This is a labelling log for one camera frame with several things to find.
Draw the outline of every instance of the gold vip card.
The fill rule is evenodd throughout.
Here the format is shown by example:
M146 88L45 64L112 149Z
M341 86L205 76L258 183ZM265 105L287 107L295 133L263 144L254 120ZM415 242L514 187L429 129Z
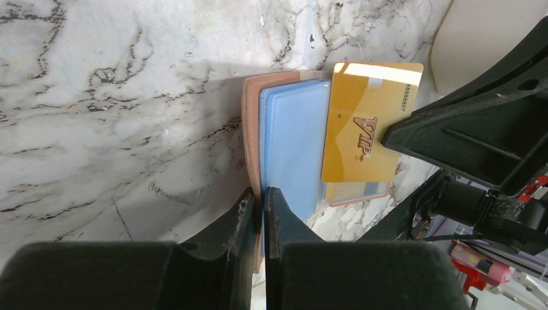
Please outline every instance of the gold vip card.
M338 63L331 85L323 182L388 182L399 153L381 145L386 129L411 115L420 63Z

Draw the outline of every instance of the marble surface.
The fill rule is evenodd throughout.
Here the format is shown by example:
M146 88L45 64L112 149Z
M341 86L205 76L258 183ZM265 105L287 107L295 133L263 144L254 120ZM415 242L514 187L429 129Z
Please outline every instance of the marble surface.
M449 5L0 0L0 269L38 240L184 241L248 186L244 77L342 60L427 65ZM437 98L425 69L418 107ZM404 157L391 195L319 209L308 225L353 240L433 170Z

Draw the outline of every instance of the stack of cards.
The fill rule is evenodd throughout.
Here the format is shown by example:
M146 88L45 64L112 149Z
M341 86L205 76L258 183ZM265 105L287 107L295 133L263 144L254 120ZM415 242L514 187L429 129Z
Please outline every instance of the stack of cards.
M421 73L420 64L340 63L334 74L247 78L242 120L255 195L280 188L302 221L320 203L386 196L399 154L380 145L382 131L411 113ZM256 271L261 250L257 240Z

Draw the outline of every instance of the beige surface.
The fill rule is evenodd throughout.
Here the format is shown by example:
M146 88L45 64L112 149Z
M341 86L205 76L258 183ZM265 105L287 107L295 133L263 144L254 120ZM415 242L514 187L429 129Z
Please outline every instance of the beige surface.
M454 0L430 63L445 96L482 75L548 14L548 0Z

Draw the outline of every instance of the pink object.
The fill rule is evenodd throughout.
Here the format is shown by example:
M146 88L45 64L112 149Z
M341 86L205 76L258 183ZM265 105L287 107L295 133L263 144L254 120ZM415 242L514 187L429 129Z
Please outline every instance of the pink object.
M512 280L512 271L510 267L500 262L493 262L489 269L487 277L500 283L508 283Z
M512 271L508 265L494 261L466 245L455 245L451 251L451 257L463 265L478 270L495 282L508 283L512 280Z

